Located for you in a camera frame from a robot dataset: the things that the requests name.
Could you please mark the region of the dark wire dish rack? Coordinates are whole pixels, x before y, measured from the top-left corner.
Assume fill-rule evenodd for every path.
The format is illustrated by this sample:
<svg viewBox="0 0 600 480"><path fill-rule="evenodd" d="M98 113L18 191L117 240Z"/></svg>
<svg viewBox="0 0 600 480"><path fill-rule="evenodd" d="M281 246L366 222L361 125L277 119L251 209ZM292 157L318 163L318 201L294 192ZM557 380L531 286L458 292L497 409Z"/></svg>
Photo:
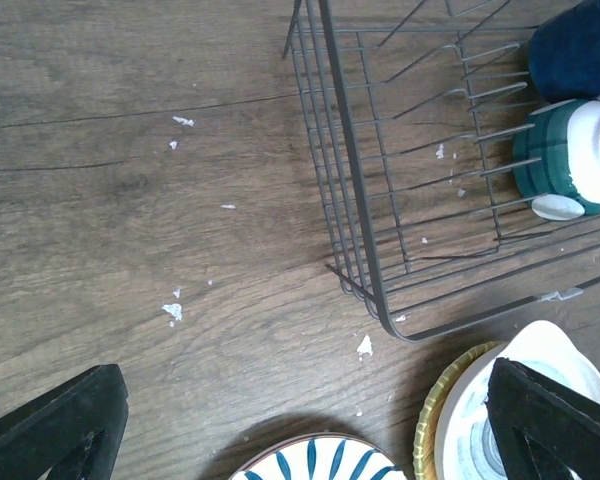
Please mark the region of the dark wire dish rack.
<svg viewBox="0 0 600 480"><path fill-rule="evenodd" d="M416 343L600 284L600 215L551 221L513 172L526 68L564 1L297 1L293 62L329 269Z"/></svg>

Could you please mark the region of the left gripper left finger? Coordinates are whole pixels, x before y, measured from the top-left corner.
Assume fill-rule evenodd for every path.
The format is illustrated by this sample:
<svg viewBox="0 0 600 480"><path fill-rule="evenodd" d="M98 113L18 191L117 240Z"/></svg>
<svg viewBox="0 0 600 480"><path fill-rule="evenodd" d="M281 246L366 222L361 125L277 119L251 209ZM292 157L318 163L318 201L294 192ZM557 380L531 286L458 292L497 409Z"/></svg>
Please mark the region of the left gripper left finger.
<svg viewBox="0 0 600 480"><path fill-rule="evenodd" d="M128 420L116 364L97 365L0 418L0 479L109 479Z"/></svg>

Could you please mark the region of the white ceramic bowl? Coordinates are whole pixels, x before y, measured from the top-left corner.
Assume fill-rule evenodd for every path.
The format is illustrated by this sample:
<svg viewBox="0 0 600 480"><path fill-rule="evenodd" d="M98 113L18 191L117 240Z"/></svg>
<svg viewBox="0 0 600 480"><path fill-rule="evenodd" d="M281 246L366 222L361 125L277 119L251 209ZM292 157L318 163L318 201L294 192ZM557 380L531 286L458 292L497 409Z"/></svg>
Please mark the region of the white ceramic bowl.
<svg viewBox="0 0 600 480"><path fill-rule="evenodd" d="M514 135L513 176L520 195L558 195L600 214L600 100L572 99L531 112Z"/></svg>

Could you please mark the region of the blue enamel mug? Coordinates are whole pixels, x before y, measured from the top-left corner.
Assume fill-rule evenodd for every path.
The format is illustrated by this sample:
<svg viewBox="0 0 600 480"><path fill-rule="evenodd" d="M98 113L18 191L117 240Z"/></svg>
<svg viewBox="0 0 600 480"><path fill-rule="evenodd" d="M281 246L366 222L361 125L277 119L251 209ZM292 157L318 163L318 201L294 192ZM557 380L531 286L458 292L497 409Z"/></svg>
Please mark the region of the blue enamel mug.
<svg viewBox="0 0 600 480"><path fill-rule="evenodd" d="M536 29L528 67L548 102L599 97L600 1L582 1Z"/></svg>

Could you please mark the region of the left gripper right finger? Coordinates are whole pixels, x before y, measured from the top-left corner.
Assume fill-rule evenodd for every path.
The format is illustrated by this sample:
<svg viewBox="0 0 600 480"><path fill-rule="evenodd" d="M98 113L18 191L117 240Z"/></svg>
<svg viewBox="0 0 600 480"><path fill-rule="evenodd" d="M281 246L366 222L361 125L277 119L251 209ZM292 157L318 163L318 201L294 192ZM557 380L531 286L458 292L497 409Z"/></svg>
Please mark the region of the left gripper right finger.
<svg viewBox="0 0 600 480"><path fill-rule="evenodd" d="M600 479L600 404L498 358L487 410L509 479Z"/></svg>

